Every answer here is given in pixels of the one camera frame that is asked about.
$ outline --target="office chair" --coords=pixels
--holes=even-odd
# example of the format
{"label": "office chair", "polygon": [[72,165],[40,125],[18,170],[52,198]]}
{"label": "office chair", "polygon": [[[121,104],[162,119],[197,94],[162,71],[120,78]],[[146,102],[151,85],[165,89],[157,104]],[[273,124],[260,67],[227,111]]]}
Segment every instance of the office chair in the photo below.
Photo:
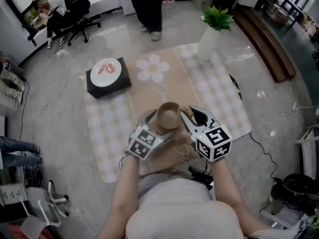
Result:
{"label": "office chair", "polygon": [[91,19],[84,18],[84,15],[89,13],[90,2],[88,0],[64,0],[64,2],[69,11],[64,15],[59,26],[60,28],[68,28],[72,26],[71,30],[74,31],[71,38],[68,40],[68,46],[71,46],[71,40],[79,32],[82,32],[84,42],[87,43],[89,40],[86,37],[84,29],[94,25],[101,27],[99,22],[91,23]]}

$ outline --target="white flower print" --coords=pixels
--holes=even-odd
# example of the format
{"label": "white flower print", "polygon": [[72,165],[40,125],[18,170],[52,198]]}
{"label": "white flower print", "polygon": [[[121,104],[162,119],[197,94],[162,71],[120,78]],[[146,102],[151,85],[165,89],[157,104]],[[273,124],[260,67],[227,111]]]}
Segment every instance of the white flower print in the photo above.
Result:
{"label": "white flower print", "polygon": [[140,59],[136,62],[136,66],[141,69],[138,74],[138,79],[141,81],[147,81],[152,77],[153,81],[160,83],[164,80],[165,72],[169,69],[169,64],[166,62],[160,62],[160,57],[152,54],[149,61]]}

